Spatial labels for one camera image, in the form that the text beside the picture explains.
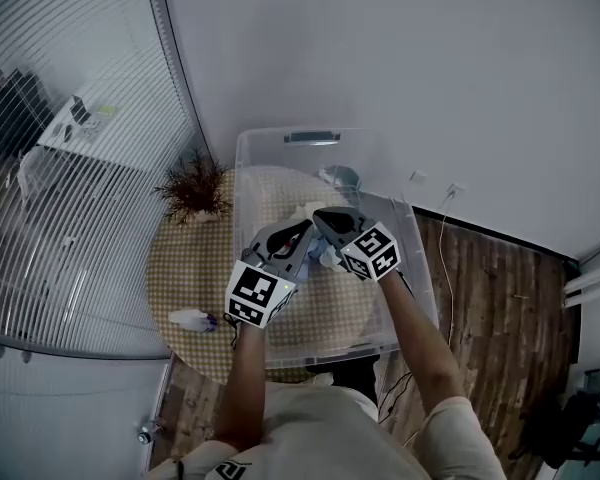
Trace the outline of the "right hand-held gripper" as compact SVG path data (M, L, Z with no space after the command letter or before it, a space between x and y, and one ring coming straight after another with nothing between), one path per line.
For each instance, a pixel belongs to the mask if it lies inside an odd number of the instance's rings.
M314 224L348 272L375 282L400 263L397 241L388 228L353 207L331 206L313 213Z

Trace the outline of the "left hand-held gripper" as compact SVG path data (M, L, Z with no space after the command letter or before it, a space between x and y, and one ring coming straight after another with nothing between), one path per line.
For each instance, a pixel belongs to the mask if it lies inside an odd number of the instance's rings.
M234 264L224 313L266 328L296 293L312 237L309 219L288 219L261 228Z

